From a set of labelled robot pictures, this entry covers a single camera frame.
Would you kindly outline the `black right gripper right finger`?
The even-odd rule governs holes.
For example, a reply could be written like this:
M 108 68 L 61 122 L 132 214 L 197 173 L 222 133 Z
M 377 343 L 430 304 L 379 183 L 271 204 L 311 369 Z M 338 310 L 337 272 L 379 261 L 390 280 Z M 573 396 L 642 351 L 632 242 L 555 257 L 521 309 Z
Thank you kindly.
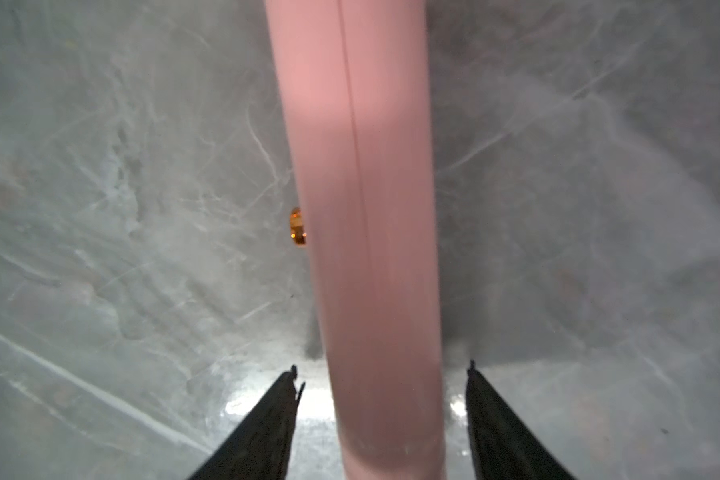
M 574 480 L 474 361 L 467 369 L 465 404 L 471 458 L 478 480 Z

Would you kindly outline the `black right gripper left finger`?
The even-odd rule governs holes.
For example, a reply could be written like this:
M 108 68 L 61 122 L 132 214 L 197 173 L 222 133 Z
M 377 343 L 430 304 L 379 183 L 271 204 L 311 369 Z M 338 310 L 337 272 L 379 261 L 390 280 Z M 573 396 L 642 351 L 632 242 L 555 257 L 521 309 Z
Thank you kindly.
M 283 372 L 190 479 L 284 480 L 305 388 L 297 378 L 295 365 Z

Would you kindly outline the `pink hair dryer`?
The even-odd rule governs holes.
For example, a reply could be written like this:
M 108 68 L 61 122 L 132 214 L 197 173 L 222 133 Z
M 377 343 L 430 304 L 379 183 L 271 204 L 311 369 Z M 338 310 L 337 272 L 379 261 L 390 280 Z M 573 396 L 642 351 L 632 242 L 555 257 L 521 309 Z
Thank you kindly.
M 345 474 L 442 479 L 426 5 L 265 5 Z

